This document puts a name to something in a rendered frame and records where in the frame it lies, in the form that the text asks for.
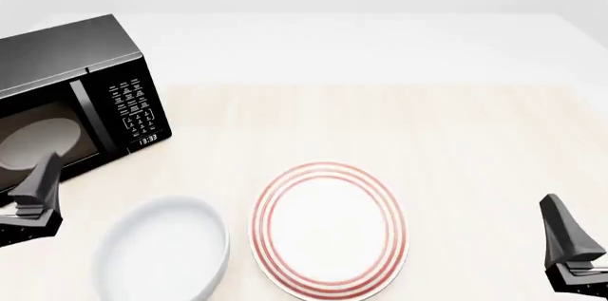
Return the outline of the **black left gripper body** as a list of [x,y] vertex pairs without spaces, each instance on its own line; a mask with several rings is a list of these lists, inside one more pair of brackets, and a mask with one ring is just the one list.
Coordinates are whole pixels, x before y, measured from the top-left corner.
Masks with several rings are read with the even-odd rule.
[[0,248],[35,240],[55,237],[63,222],[59,212],[48,209],[38,217],[0,216]]

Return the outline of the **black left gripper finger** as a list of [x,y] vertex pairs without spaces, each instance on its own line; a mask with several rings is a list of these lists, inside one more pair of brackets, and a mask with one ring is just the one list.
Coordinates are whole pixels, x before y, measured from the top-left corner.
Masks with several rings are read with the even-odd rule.
[[16,216],[38,217],[46,211],[61,214],[59,180],[62,161],[56,152],[44,155],[30,174],[8,195],[16,204]]

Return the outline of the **white plate with red rings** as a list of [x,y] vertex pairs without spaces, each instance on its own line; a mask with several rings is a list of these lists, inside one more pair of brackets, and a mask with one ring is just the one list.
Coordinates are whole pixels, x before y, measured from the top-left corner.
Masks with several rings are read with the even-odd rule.
[[303,163],[254,203],[251,252],[279,289],[302,301],[365,301],[385,289],[409,252],[405,213],[379,179],[346,163]]

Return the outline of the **black microwave oven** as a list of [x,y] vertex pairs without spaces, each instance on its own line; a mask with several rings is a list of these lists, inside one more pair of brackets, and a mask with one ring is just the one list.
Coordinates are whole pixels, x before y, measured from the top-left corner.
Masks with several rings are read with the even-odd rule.
[[171,135],[143,53],[114,15],[0,39],[0,207],[50,152],[71,179]]

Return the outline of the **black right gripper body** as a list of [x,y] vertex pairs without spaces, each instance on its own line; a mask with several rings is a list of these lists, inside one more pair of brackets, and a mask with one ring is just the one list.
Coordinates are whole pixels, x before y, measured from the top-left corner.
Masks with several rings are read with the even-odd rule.
[[608,267],[597,267],[593,261],[604,254],[559,262],[557,254],[545,253],[545,275],[554,292],[608,296]]

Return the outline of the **plain white bowl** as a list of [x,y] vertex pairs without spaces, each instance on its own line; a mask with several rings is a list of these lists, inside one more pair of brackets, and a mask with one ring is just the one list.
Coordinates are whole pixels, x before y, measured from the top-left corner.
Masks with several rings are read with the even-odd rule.
[[208,301],[227,270],[231,240],[200,198],[150,200],[121,218],[93,259],[99,301]]

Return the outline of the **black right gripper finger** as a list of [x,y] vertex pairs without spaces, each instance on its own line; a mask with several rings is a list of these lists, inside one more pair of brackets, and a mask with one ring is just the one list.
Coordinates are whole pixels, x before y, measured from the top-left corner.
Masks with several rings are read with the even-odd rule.
[[540,201],[545,233],[544,266],[557,263],[592,262],[606,250],[575,221],[562,200],[548,194]]

